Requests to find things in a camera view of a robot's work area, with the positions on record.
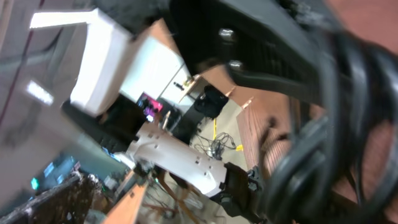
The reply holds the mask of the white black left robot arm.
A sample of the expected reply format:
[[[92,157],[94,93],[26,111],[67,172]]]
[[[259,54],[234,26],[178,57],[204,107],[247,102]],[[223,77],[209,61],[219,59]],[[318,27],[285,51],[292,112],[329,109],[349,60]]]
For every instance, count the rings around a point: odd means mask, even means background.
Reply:
[[[269,90],[318,104],[315,56],[299,23],[297,1],[96,1],[134,37],[163,19],[188,71],[224,65],[239,86]],[[144,137],[131,147],[140,162],[153,162],[189,184],[231,215],[262,221],[259,191],[241,168],[209,158],[173,137],[159,145]]]

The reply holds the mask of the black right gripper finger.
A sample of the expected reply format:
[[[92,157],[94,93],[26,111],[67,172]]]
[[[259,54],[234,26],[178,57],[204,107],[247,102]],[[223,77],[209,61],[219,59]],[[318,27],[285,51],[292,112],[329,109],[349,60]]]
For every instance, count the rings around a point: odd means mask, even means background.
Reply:
[[[95,175],[74,172],[63,183],[1,217],[1,224],[83,224],[99,188]]]

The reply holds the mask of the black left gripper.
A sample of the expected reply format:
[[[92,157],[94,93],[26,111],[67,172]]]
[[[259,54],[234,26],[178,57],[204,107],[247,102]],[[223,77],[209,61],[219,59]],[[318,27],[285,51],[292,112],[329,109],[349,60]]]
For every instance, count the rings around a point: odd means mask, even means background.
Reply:
[[[322,105],[311,76],[311,42],[292,1],[100,0],[94,6],[137,37],[159,20],[192,73],[224,65],[238,86]]]

